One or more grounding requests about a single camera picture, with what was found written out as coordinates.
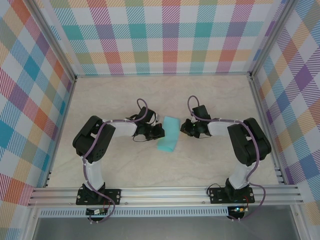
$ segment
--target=marble floor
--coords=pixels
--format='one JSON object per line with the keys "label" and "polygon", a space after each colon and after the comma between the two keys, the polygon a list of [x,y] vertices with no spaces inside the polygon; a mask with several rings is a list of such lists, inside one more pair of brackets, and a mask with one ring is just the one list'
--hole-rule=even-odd
{"label": "marble floor", "polygon": [[[164,116],[170,116],[179,118],[182,124],[190,117],[190,95],[199,98],[212,118],[258,120],[244,75],[79,78],[49,187],[80,187],[83,183],[82,161],[72,142],[92,115],[102,119],[132,116],[139,112],[136,99],[143,98],[150,109],[161,115],[162,121]],[[172,153],[157,150],[157,140],[133,142],[131,137],[124,136],[112,139],[102,159],[102,176],[109,187],[224,185],[236,163],[228,136],[196,139],[181,132]],[[278,184],[270,155],[250,180],[263,185]]]}

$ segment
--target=ventilation grille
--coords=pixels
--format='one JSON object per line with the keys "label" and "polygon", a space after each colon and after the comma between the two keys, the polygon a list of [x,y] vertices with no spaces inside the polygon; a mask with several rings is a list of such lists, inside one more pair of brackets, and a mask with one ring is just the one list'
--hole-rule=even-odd
{"label": "ventilation grille", "polygon": [[[113,218],[227,216],[226,206],[206,207],[117,207]],[[85,208],[43,208],[40,218],[87,218]]]}

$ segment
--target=purple cable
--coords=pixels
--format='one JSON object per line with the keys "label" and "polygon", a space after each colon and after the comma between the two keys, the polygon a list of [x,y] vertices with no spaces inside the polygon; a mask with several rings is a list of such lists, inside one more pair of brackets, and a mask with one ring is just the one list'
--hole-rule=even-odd
{"label": "purple cable", "polygon": [[193,117],[195,117],[195,119],[197,120],[200,120],[200,121],[206,121],[206,122],[225,122],[225,123],[236,123],[236,124],[241,124],[246,130],[247,132],[249,133],[251,139],[252,139],[252,142],[253,142],[253,145],[254,145],[254,148],[255,148],[255,153],[256,153],[256,161],[255,161],[255,165],[254,165],[254,168],[249,172],[248,176],[246,177],[246,181],[252,185],[252,186],[255,186],[255,187],[259,187],[263,190],[263,197],[262,197],[262,200],[260,202],[260,204],[258,205],[258,207],[250,214],[250,215],[247,215],[245,217],[243,217],[242,219],[247,219],[249,218],[250,216],[252,216],[254,213],[257,212],[257,210],[262,206],[262,204],[264,203],[265,199],[266,199],[266,189],[261,186],[261,185],[258,185],[258,184],[253,184],[251,182],[249,182],[249,178],[250,176],[254,173],[254,171],[258,168],[259,166],[259,162],[260,162],[260,153],[259,153],[259,148],[258,148],[258,144],[257,144],[257,141],[255,139],[255,136],[253,135],[253,133],[251,132],[251,130],[249,129],[249,127],[247,125],[244,124],[243,121],[239,121],[239,120],[231,120],[231,119],[221,119],[221,118],[218,118],[218,119],[204,119],[204,118],[200,118],[200,117],[197,117],[194,112],[192,111],[192,109],[190,108],[190,99],[192,98],[195,98],[196,101],[197,101],[197,104],[198,106],[200,105],[199,103],[199,100],[196,96],[194,95],[191,95],[189,98],[188,98],[188,102],[187,102],[187,106],[188,106],[188,109],[189,109],[189,112],[191,113],[191,115]]}
{"label": "purple cable", "polygon": [[109,123],[112,123],[112,122],[118,122],[118,123],[119,123],[119,122],[121,122],[121,123],[136,123],[136,122],[139,122],[139,121],[141,121],[142,119],[144,119],[144,118],[146,117],[147,112],[148,112],[148,105],[147,105],[147,103],[146,103],[145,100],[143,100],[142,98],[138,98],[138,99],[136,100],[136,103],[138,104],[138,107],[139,107],[140,109],[141,109],[141,107],[140,107],[140,105],[139,105],[139,101],[140,101],[140,100],[141,100],[141,101],[144,103],[144,105],[145,105],[145,113],[144,113],[144,115],[143,115],[142,117],[140,117],[139,119],[135,119],[135,120],[115,119],[115,120],[105,121],[105,122],[101,125],[101,127],[99,128],[99,131],[98,131],[98,133],[96,134],[95,140],[93,141],[91,147],[89,148],[89,150],[86,152],[86,154],[85,154],[85,155],[83,156],[83,158],[82,158],[82,162],[83,162],[83,175],[84,175],[84,179],[85,179],[86,183],[89,185],[89,187],[91,188],[92,191],[94,191],[96,194],[104,197],[105,199],[107,199],[108,201],[110,201],[110,202],[112,203],[112,205],[113,205],[113,209],[112,209],[112,211],[110,212],[110,214],[109,214],[108,216],[104,217],[104,218],[103,218],[102,220],[100,220],[100,221],[93,221],[93,220],[91,219],[91,215],[90,215],[90,216],[89,216],[89,220],[90,220],[90,223],[91,223],[91,224],[92,224],[92,223],[95,223],[95,224],[102,223],[102,222],[106,221],[107,219],[109,219],[109,218],[111,217],[111,215],[114,213],[115,209],[116,209],[116,204],[115,204],[115,202],[114,202],[110,197],[102,194],[101,192],[98,192],[98,191],[91,185],[91,183],[89,182],[88,176],[87,176],[87,171],[86,171],[86,169],[87,169],[86,158],[87,158],[88,155],[92,152],[92,150],[95,148],[96,143],[97,143],[97,141],[98,141],[98,138],[99,138],[99,136],[100,136],[100,134],[101,134],[101,132],[102,132],[102,129],[104,128],[105,125],[107,125],[107,124],[109,124]]}

